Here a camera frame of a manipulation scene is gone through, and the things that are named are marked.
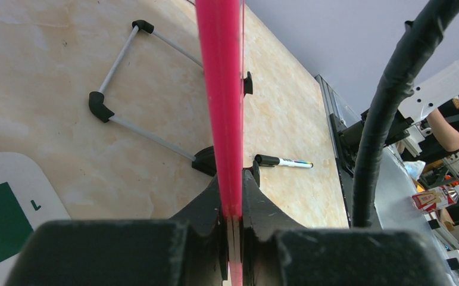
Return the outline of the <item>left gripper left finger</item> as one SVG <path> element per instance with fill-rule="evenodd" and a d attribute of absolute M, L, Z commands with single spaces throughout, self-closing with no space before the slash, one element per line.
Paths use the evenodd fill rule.
<path fill-rule="evenodd" d="M 227 280 L 227 234 L 218 178 L 170 218 L 169 262 L 173 285 L 222 285 Z"/>

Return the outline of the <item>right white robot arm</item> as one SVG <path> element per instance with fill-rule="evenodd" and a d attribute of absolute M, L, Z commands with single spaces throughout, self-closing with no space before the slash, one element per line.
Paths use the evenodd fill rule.
<path fill-rule="evenodd" d="M 413 87 L 414 94 L 404 99 L 398 111 L 413 123 L 425 119 L 429 113 L 459 95 L 459 60 Z"/>

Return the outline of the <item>pink framed whiteboard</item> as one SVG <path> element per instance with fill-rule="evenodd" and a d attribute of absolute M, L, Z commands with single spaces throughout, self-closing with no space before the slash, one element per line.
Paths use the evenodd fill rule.
<path fill-rule="evenodd" d="M 196 1 L 232 285 L 243 284 L 243 1 Z"/>

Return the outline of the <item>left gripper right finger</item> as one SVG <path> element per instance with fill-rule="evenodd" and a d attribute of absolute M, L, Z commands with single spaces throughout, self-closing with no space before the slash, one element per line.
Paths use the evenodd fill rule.
<path fill-rule="evenodd" d="M 292 258 L 280 233 L 306 227 L 266 197 L 249 170 L 242 179 L 243 285 L 290 285 Z"/>

